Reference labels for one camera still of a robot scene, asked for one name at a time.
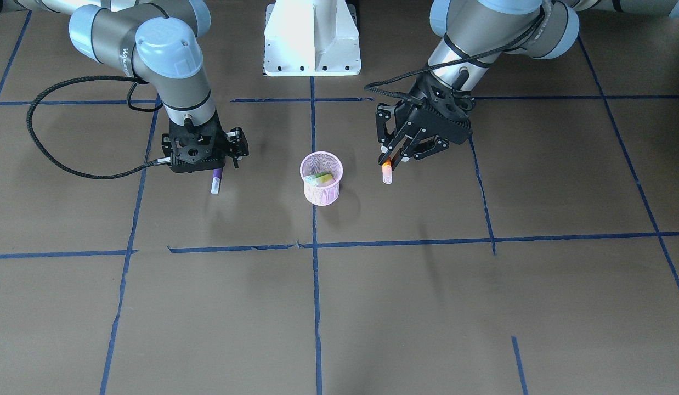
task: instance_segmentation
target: black cable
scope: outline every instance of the black cable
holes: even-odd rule
[[[524,40],[528,35],[531,35],[531,33],[534,32],[540,26],[540,24],[542,23],[542,21],[544,19],[545,19],[545,15],[543,13],[540,13],[540,15],[537,16],[537,18],[535,18],[535,20],[532,22],[532,25],[530,25],[530,27],[528,27],[528,29],[525,30],[525,32],[523,32],[518,37],[514,38],[510,42],[508,42],[505,45],[502,45],[498,48],[488,50],[487,52],[478,53],[477,55],[471,55],[467,58],[452,60],[450,62],[439,63],[437,65],[424,67],[424,68],[419,69],[419,70],[414,70],[414,71],[411,71],[411,72],[407,72],[403,75],[399,75],[398,77],[388,78],[387,80],[372,82],[372,83],[369,83],[368,85],[366,85],[364,87],[364,89],[366,89],[367,91],[370,91],[370,92],[378,93],[379,95],[384,95],[385,97],[399,98],[400,100],[404,100],[404,101],[408,101],[408,102],[417,104],[420,101],[417,100],[417,98],[413,97],[412,95],[409,95],[408,93],[386,91],[384,89],[379,89],[379,88],[376,88],[376,87],[381,87],[382,85],[388,85],[389,83],[394,83],[394,82],[397,82],[397,81],[400,81],[400,80],[404,80],[405,78],[412,77],[413,75],[422,74],[424,72],[430,72],[432,70],[437,70],[437,69],[440,69],[440,68],[443,68],[443,67],[458,65],[460,63],[470,62],[471,60],[477,60],[477,59],[485,58],[487,56],[491,56],[495,53],[504,52],[504,50],[511,49],[511,47],[513,47],[513,45]]]
[[[160,110],[162,107],[164,107],[164,103],[159,103],[159,105],[157,105],[154,108],[142,108],[142,107],[136,107],[136,106],[132,105],[132,93],[134,93],[134,89],[137,88],[138,85],[144,85],[144,83],[147,83],[147,82],[144,82],[144,83],[142,83],[142,82],[143,81],[133,82],[132,86],[127,91],[127,98],[126,98],[127,99],[127,107],[129,107],[129,109],[131,109],[131,110],[141,111],[141,112],[155,112],[156,110]]]
[[[33,129],[32,125],[32,119],[33,119],[33,114],[35,113],[36,107],[39,105],[39,103],[44,100],[44,98],[49,95],[51,92],[54,92],[55,90],[59,88],[64,88],[67,87],[68,85],[72,85],[74,83],[80,83],[80,82],[89,82],[89,81],[130,81],[130,82],[141,82],[139,78],[131,78],[131,77],[119,77],[115,75],[94,75],[94,76],[89,76],[89,77],[79,77],[79,78],[72,78],[71,80],[66,80],[63,82],[56,83],[55,85],[52,85],[51,87],[45,89],[42,93],[40,93],[33,101],[30,103],[30,108],[28,109],[28,114],[26,118],[26,123],[28,126],[28,133],[30,133],[30,137],[33,139],[33,142],[37,145],[37,148],[43,153],[44,156],[46,156],[52,163],[57,165],[57,167],[61,168],[65,172],[72,173],[75,176],[79,177],[84,177],[84,178],[91,178],[93,180],[112,180],[114,178],[121,178],[125,177],[128,175],[131,175],[132,173],[137,173],[140,170],[143,170],[144,168],[147,167],[152,167],[152,166],[157,166],[157,165],[163,165],[164,162],[159,163],[157,160],[152,160],[150,162],[145,162],[144,164],[133,168],[132,170],[128,170],[126,172],[118,173],[118,174],[112,174],[109,176],[96,176],[93,174],[89,173],[82,173],[82,172],[77,172],[76,170],[73,170],[73,168],[66,167],[65,165],[62,165],[61,162],[58,160],[54,159],[54,157],[44,148],[44,145],[42,145],[41,142],[39,142],[39,139],[35,135],[35,130]]]

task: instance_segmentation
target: mesh basket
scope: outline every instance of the mesh basket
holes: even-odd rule
[[[332,174],[332,182],[317,187],[305,182],[306,176],[328,172]],[[337,200],[340,195],[340,179],[342,179],[342,163],[335,155],[325,151],[314,152],[300,163],[300,177],[303,180],[305,198],[317,206],[327,206]]]

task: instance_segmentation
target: white plastic mount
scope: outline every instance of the white plastic mount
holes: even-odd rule
[[[270,77],[357,75],[357,13],[344,0],[276,0],[267,7],[264,72]]]

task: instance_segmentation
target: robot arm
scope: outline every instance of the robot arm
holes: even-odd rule
[[[431,22],[442,40],[427,67],[397,104],[377,107],[379,165],[390,161],[395,168],[465,142],[472,135],[471,90],[501,53],[555,58],[578,35],[576,13],[556,0],[435,0]]]
[[[248,155],[241,128],[226,133],[217,115],[196,37],[210,28],[203,0],[0,1],[0,12],[71,13],[69,36],[79,52],[156,87],[169,115],[162,150],[174,172],[222,168]]]

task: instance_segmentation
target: purple marker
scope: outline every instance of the purple marker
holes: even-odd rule
[[[210,193],[217,195],[220,192],[220,178],[222,178],[222,168],[216,168],[216,170],[212,171]]]

